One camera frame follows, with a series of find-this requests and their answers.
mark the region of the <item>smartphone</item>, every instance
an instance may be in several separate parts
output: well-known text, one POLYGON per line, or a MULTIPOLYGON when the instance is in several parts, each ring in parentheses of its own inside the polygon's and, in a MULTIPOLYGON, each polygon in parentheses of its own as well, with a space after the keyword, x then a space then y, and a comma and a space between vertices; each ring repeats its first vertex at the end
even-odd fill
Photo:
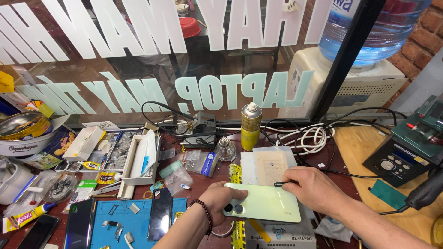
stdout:
POLYGON ((153 191, 153 194, 158 199, 152 199, 148 241, 161 239, 171 226, 172 196, 169 189, 156 189, 153 191))
POLYGON ((288 223, 301 221, 297 197, 281 187, 238 183, 225 183, 225 187, 248 191, 245 199, 231 200, 223 210, 225 216, 288 223))
POLYGON ((42 249, 60 224, 60 219, 44 214, 40 216, 17 249, 42 249))
POLYGON ((89 249, 97 200, 91 198, 71 205, 66 224, 64 249, 89 249))

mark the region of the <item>wooden table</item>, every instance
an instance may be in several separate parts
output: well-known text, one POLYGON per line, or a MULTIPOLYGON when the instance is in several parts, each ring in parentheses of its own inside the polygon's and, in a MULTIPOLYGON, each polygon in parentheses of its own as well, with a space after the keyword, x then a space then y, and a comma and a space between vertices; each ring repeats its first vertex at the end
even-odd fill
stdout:
MULTIPOLYGON (((244 152, 244 150, 241 148, 241 135, 235 134, 232 136, 229 136, 231 141, 235 144, 237 148, 237 158, 234 160, 234 163, 240 164, 240 152, 244 152)), ((170 149, 175 148, 176 151, 179 151, 180 148, 177 144, 173 144, 173 139, 165 135, 162 137, 162 150, 163 149, 170 149)), ((260 147, 267 147, 270 146, 267 139, 264 138, 262 134, 260 134, 260 140, 259 140, 259 146, 260 147)), ((306 161, 311 165, 318 165, 319 163, 327 164, 329 162, 330 156, 332 155, 333 147, 332 143, 328 142, 327 146, 321 150, 319 153, 316 153, 314 155, 309 155, 306 158, 306 161)), ((160 165, 157 169, 157 172, 163 169, 164 167, 168 166, 172 162, 181 159, 182 154, 179 153, 176 157, 160 161, 160 165)), ((332 161, 331 169, 335 169, 342 172, 347 172, 345 169, 345 163, 343 162, 342 157, 340 156, 340 152, 336 150, 334 160, 332 161)), ((194 172, 190 172, 192 179, 194 180, 194 184, 192 184, 191 189, 189 191, 183 191, 180 193, 177 197, 182 198, 185 197, 188 199, 188 203, 190 203, 193 199, 199 198, 199 196, 206 190, 206 188, 211 184, 215 182, 220 181, 229 181, 229 163, 226 162, 218 162, 217 168, 214 171, 214 175, 209 178, 194 172)), ((335 174, 335 173, 329 173, 328 176, 349 196, 351 196, 354 199, 361 200, 360 196, 358 195, 357 189, 354 186, 354 183, 352 179, 349 176, 341 175, 341 174, 335 174)), ((160 176, 157 174, 156 180, 161 180, 160 176)), ((143 186, 136 186, 135 193, 133 196, 133 199, 142 199, 143 193, 149 190, 150 185, 143 185, 143 186)), ((109 192, 108 194, 114 194, 117 193, 117 191, 109 192)), ((106 201, 106 200, 115 200, 114 198, 99 198, 100 201, 106 201)), ((49 244, 58 245, 60 248, 63 246, 63 240, 65 237, 65 228, 66 228, 66 221, 68 218, 68 215, 61 214, 61 211, 66 206, 67 201, 60 203, 57 205, 53 210, 49 212, 50 215, 57 216, 61 218, 61 223, 57 231, 54 233, 54 235, 49 240, 49 244)), ((24 236, 27 234, 29 229, 32 227, 32 225, 27 225, 24 228, 18 230, 9 232, 3 235, 3 237, 6 237, 9 239, 9 242, 6 244, 6 249, 15 249, 19 245, 19 243, 22 241, 24 236)), ((225 233, 230 228, 230 224, 228 222, 225 222, 223 225, 214 228, 214 232, 216 233, 225 233)), ((323 237, 316 235, 317 238, 317 244, 321 249, 328 248, 323 237)), ((230 244, 230 238, 217 238, 215 236, 209 236, 209 239, 206 240, 204 238, 202 242, 200 243, 200 248, 222 248, 222 249, 228 249, 231 247, 230 244)), ((358 243, 355 239, 351 239, 351 243, 346 243, 342 241, 336 241, 334 240, 335 248, 337 249, 355 249, 358 248, 358 243)), ((125 243, 122 244, 122 248, 126 248, 127 245, 125 243)))
MULTIPOLYGON (((374 175, 362 163, 385 140, 385 136, 378 134, 378 131, 372 127, 342 127, 338 128, 336 132, 335 141, 349 172, 356 175, 374 175)), ((426 179, 427 172, 396 189, 407 196, 426 179)), ((364 203, 377 212, 394 211, 391 206, 369 192, 368 187, 374 186, 376 180, 353 177, 354 184, 364 203)), ((391 214, 384 217, 427 243, 431 243, 431 226, 441 214, 443 214, 443 194, 440 194, 433 204, 420 209, 420 211, 409 208, 402 214, 391 214)))

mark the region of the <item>blue silicone mat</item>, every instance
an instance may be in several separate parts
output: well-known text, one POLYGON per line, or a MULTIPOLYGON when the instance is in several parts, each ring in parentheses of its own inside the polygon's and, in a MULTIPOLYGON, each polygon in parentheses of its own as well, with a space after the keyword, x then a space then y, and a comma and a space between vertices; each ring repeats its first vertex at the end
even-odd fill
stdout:
MULTIPOLYGON (((129 247, 124 240, 124 235, 127 232, 131 232, 134 237, 134 242, 132 243, 134 248, 149 249, 153 247, 155 242, 147 240, 151 203, 152 200, 98 201, 91 249, 99 249, 105 245, 111 246, 111 249, 127 249, 129 247), (134 214, 129 209, 129 206, 133 203, 140 208, 137 214, 134 214), (118 207, 115 209, 113 215, 110 215, 109 211, 114 204, 118 205, 118 207), (124 227, 118 243, 114 234, 117 228, 109 225, 102 227, 104 221, 120 222, 124 227)), ((176 212, 186 211, 186 205, 186 198, 174 198, 172 201, 173 216, 176 212)))

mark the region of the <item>black phone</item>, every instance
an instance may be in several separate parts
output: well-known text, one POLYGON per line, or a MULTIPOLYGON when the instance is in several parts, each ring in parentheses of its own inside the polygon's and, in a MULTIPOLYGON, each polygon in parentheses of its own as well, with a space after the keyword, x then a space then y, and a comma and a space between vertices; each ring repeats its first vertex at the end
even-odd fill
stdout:
POLYGON ((90 248, 96 207, 97 200, 94 198, 71 205, 66 224, 64 249, 90 248))
POLYGON ((40 216, 17 249, 44 248, 59 224, 57 217, 47 214, 40 216))
POLYGON ((172 196, 169 189, 156 189, 153 191, 153 195, 158 199, 152 199, 148 241, 161 239, 171 226, 172 196))

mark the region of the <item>green smartphone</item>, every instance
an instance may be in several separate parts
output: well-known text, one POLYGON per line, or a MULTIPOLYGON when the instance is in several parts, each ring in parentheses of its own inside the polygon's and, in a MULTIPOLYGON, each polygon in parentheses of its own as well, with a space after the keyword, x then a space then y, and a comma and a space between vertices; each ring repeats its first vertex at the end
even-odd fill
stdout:
POLYGON ((245 199, 231 200, 223 210, 225 216, 288 223, 301 221, 297 197, 281 187, 238 183, 226 183, 225 187, 248 191, 245 199))

